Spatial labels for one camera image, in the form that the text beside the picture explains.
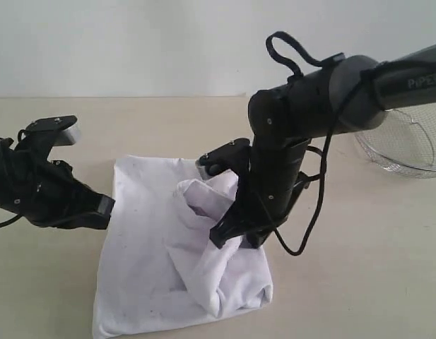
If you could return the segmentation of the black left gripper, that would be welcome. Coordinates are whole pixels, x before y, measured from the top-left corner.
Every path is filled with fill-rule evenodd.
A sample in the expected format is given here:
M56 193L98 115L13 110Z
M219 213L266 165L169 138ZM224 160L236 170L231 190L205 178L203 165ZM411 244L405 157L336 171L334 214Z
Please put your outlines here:
M115 200L75 179L69 166L22 162L12 166L12 222L63 230L106 230Z

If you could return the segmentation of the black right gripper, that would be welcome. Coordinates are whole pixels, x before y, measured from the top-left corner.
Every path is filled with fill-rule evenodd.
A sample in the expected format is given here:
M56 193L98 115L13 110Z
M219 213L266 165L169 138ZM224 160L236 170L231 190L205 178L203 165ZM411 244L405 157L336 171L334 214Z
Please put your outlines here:
M252 159L243 207L234 202L211 228L209 239L218 249L244 235L245 249L258 249L287 219L300 194L309 186L300 171L302 159Z

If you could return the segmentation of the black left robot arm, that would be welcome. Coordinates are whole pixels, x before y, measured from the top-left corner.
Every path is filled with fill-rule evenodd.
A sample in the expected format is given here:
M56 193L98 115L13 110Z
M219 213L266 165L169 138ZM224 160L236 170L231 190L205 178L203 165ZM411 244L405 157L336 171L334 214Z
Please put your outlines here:
M41 228L105 230L114 199L92 190L73 176L63 160L50 162L28 149L12 149L12 138L0 138L0 209Z

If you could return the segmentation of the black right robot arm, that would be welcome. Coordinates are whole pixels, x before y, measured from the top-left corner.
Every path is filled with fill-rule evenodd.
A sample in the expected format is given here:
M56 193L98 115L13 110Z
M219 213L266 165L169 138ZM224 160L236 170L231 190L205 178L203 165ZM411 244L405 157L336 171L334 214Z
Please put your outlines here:
M323 183L329 149L318 150L318 174L300 169L311 141L377 128L391 109L436 102L436 45L379 63L368 56L337 54L308 75L254 94L248 104L252 139L238 138L199 158L209 176L232 170L238 177L234 203L211 228L222 248L243 236L260 247L288 219L313 181Z

